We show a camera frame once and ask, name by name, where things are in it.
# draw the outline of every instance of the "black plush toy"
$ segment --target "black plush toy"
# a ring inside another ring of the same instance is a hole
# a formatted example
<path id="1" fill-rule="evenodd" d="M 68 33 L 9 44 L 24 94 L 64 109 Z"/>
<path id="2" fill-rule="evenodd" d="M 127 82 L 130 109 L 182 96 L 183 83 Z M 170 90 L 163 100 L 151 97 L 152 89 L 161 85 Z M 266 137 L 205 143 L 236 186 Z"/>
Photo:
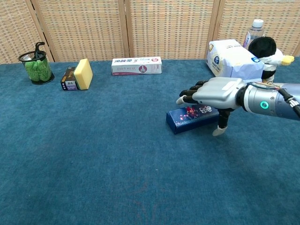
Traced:
<path id="1" fill-rule="evenodd" d="M 276 42 L 271 37 L 258 37 L 248 47 L 249 52 L 264 62 L 262 82 L 273 83 L 276 68 L 279 65 L 288 66 L 294 61 L 291 55 L 283 55 L 277 49 Z"/>

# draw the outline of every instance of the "yellow sponge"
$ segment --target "yellow sponge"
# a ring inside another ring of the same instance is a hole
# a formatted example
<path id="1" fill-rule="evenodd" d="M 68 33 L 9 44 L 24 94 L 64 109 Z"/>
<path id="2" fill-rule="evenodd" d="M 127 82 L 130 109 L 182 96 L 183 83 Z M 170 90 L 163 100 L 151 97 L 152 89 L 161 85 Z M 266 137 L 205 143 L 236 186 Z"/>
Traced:
<path id="1" fill-rule="evenodd" d="M 90 67 L 88 59 L 80 60 L 75 71 L 74 76 L 80 90 L 87 90 L 90 87 L 90 82 L 93 77 L 93 71 Z"/>

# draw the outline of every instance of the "blue rectangular box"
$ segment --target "blue rectangular box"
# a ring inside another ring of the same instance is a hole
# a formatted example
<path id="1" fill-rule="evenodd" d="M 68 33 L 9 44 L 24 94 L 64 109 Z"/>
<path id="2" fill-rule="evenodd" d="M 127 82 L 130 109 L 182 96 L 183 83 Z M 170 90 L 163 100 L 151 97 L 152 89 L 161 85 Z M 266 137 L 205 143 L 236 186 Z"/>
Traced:
<path id="1" fill-rule="evenodd" d="M 166 122 L 174 134 L 217 122 L 219 112 L 207 105 L 196 104 L 169 111 Z"/>

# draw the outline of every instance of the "plastic bottle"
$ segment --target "plastic bottle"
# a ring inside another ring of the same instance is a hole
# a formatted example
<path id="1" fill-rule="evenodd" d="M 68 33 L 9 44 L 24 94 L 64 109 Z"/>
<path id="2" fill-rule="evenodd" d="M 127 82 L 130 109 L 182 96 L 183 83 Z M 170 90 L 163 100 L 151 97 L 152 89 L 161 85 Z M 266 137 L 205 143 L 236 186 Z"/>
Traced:
<path id="1" fill-rule="evenodd" d="M 253 20 L 252 26 L 249 27 L 249 29 L 246 33 L 243 47 L 248 49 L 249 44 L 254 39 L 262 37 L 262 36 L 264 36 L 263 20 L 259 20 L 259 19 Z"/>

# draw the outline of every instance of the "robotic hand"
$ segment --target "robotic hand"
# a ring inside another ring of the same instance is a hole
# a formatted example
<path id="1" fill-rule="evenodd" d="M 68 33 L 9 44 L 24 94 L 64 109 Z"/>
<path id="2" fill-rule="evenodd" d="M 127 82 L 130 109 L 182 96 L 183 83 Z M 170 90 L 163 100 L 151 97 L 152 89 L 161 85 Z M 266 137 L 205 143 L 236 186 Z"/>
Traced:
<path id="1" fill-rule="evenodd" d="M 300 120 L 300 84 L 245 83 L 240 78 L 213 77 L 199 81 L 179 94 L 177 104 L 204 104 L 218 109 L 219 122 L 213 136 L 227 129 L 230 112 L 243 107 L 246 112 Z"/>

